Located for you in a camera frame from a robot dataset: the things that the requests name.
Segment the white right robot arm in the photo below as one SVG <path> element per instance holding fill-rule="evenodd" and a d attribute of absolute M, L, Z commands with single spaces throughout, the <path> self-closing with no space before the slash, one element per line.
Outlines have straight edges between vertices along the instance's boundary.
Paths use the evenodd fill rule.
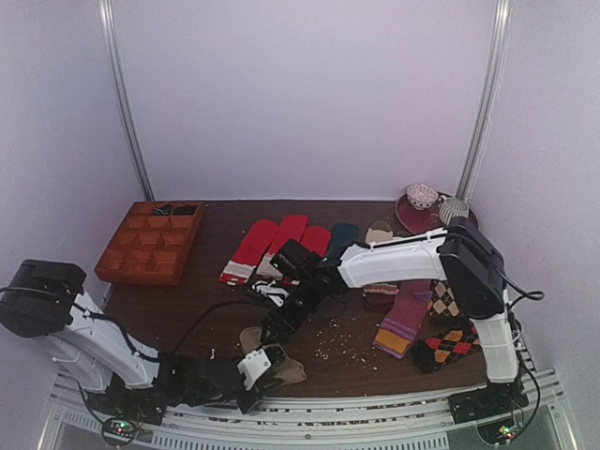
<path fill-rule="evenodd" d="M 446 227 L 379 244 L 333 246 L 324 256 L 290 240 L 271 264 L 298 284 L 264 317 L 262 344 L 296 333 L 328 296 L 379 283 L 445 280 L 483 347 L 491 386 L 482 391 L 481 406 L 497 414 L 516 399 L 519 363 L 503 257 L 468 219 L 456 217 Z"/>

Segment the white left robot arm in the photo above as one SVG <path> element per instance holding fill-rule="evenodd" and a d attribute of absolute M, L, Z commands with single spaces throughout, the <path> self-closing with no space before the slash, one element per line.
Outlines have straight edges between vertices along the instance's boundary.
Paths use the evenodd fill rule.
<path fill-rule="evenodd" d="M 104 314 L 76 264 L 27 259 L 1 291 L 1 324 L 39 341 L 79 383 L 94 412 L 158 424 L 170 407 L 233 401 L 250 412 L 276 386 L 285 360 L 279 348 L 241 359 L 195 359 L 160 352 L 132 337 Z"/>

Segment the tan ribbed sock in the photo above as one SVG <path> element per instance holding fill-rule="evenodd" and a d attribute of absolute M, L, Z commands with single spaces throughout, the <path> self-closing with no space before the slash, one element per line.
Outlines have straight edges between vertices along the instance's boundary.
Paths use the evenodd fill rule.
<path fill-rule="evenodd" d="M 262 344 L 262 329 L 251 326 L 241 331 L 239 341 L 244 354 L 262 350 L 272 362 L 267 378 L 275 383 L 275 387 L 303 383 L 307 378 L 304 366 L 292 359 L 277 343 Z"/>

